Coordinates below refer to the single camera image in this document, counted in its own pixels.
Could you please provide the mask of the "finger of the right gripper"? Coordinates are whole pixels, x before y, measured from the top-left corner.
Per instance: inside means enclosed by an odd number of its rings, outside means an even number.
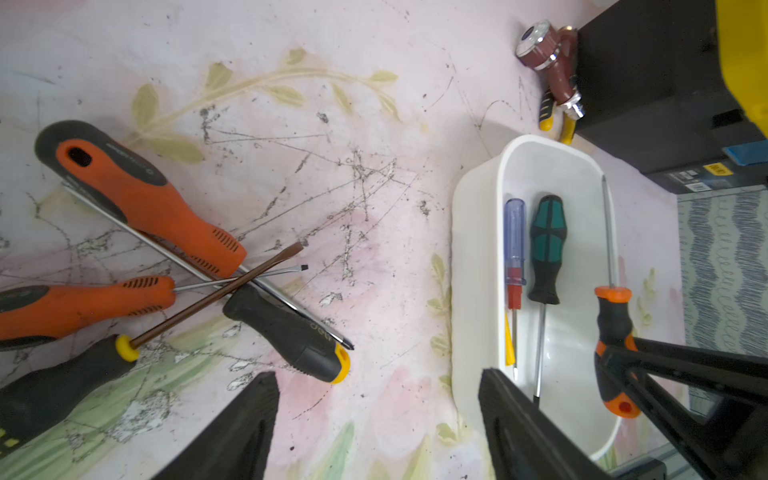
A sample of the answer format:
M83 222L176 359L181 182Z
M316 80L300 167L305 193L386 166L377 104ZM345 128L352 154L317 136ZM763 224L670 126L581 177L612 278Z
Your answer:
M658 341L602 348L602 396L644 415L702 479L767 476L767 361Z

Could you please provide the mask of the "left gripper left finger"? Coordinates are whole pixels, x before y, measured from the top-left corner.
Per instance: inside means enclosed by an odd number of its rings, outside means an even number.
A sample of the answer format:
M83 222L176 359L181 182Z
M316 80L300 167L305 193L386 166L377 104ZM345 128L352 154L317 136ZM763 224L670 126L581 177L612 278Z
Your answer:
M157 479L261 479L279 406L276 375L263 372L173 461Z

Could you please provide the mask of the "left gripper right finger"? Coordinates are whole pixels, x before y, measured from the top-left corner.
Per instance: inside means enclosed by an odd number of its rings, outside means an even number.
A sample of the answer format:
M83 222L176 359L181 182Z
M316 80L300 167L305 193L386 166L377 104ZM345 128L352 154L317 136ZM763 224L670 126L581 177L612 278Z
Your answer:
M478 400L498 479L608 479L507 375L482 371Z

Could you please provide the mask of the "yellow slim screwdriver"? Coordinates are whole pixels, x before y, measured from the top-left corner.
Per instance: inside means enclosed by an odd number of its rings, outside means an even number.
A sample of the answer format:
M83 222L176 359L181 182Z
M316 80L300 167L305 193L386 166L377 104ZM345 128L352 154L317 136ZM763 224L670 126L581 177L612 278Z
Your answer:
M505 327L504 327L504 334L505 334L505 364L507 366L511 366L513 368L516 367L516 354L515 354L515 348L513 343L513 333L512 333L512 320L511 320L511 310L507 309L505 311Z

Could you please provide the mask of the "small orange black screwdriver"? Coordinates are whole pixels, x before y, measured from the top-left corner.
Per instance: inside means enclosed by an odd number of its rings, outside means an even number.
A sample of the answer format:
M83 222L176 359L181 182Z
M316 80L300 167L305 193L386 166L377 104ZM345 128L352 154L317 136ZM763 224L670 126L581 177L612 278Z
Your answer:
M637 350L632 337L633 324L628 312L632 292L625 287L617 286L615 281L616 255L614 252L613 216L610 189L605 176L601 179L601 185L606 230L608 285L595 289L599 304L597 316L599 339L594 357L595 373L604 406L618 417L634 419L640 415L640 409L600 367L600 361L603 359L608 346Z

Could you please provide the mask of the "clear purple screwdriver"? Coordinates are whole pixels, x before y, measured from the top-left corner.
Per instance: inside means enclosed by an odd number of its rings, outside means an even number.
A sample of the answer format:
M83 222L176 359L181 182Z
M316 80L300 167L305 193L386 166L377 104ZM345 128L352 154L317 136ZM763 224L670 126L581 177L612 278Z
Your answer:
M507 309L511 310L513 343L516 367L512 367L512 378L518 377L518 322L517 312L522 307L522 290L526 285L525 265L525 202L519 198L509 199L504 205L503 250Z

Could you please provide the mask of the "green black screwdriver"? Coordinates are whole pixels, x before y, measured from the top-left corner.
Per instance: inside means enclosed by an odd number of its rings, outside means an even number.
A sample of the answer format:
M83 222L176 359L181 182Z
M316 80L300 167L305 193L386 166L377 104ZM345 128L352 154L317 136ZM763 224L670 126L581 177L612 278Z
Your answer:
M530 228L534 284L528 293L528 298L540 305L534 366L533 404L536 407L540 404L542 391L546 309L548 305L560 303L556 283L562 267L563 247L566 238L567 223L563 200L552 194L542 197Z

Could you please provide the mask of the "black yellow deli screwdriver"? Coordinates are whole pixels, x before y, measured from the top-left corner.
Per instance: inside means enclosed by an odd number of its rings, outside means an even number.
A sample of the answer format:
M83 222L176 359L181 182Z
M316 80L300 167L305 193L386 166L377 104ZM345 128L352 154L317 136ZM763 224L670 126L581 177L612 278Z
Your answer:
M264 300L257 289L261 286L258 275L297 254L302 245L293 244L279 254L250 271L240 268L240 275L233 278L216 278L192 266L186 260L168 250L164 245L128 226L103 207L94 203L78 188L65 182L64 188L118 227L130 233L167 259L197 276L202 286L212 286L216 291L173 315L150 330L128 341L130 353L159 337L208 305L227 297L223 312L227 317L242 321L256 330L295 369L318 380L338 384L349 373L351 362L347 349L327 329L298 313L287 313Z

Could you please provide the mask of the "white plastic storage box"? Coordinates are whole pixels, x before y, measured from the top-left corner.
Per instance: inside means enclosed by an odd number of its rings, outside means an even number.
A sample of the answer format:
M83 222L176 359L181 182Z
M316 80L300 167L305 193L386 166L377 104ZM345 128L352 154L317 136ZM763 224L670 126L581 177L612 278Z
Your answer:
M620 421L603 405L594 369L598 339L595 289L610 270L603 173L588 155L535 135L512 140L469 170L452 205L452 393L460 415L483 426L482 372L501 370L589 458L613 443ZM506 294L503 207L523 200L534 211L554 194L563 200L568 235L557 279L560 301L546 309L525 301L518 315L517 365L505 362Z

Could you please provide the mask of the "black yellow dotted screwdriver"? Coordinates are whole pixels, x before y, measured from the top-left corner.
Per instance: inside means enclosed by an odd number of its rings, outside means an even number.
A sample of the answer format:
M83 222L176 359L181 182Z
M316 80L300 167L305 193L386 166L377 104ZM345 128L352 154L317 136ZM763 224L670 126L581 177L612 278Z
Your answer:
M293 258L304 247L302 241L289 245L226 286L133 339L126 335L113 335L95 343L76 357L31 372L3 387L1 455L5 457L17 451L61 423L94 390L133 369L139 358L139 348L144 344L234 293L258 275Z

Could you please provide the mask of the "medium orange black screwdriver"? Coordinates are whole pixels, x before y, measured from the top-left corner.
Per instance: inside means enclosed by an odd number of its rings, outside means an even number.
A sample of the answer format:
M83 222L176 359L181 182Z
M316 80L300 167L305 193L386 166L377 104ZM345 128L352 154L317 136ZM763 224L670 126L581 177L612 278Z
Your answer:
M144 276L111 286L31 285L1 291L1 351L34 347L95 323L169 308L181 291L170 276Z

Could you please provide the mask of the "large orange black screwdriver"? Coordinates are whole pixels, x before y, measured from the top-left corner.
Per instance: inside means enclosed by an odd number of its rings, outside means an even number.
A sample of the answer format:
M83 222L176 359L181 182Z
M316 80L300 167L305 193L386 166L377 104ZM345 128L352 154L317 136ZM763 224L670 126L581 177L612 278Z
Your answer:
M97 126L63 120L34 140L38 160L130 228L175 248L190 266L214 278L247 271L245 246L202 218L152 162Z

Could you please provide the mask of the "yellow black toolbox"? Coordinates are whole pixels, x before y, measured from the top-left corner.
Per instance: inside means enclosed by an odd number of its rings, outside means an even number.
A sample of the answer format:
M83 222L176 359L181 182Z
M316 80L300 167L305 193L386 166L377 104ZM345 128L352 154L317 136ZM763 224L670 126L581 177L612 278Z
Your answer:
M579 30L576 132L676 194L766 186L767 137L728 90L713 1L618 1Z

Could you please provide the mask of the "dark red metal fitting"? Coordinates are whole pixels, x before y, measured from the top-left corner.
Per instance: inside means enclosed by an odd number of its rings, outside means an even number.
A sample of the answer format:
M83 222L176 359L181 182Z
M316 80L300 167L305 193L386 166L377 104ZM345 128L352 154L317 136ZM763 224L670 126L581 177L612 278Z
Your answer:
M525 66L544 75L555 104L574 121L585 114L575 82L577 47L577 29L555 29L548 20L541 20L524 31L515 49Z

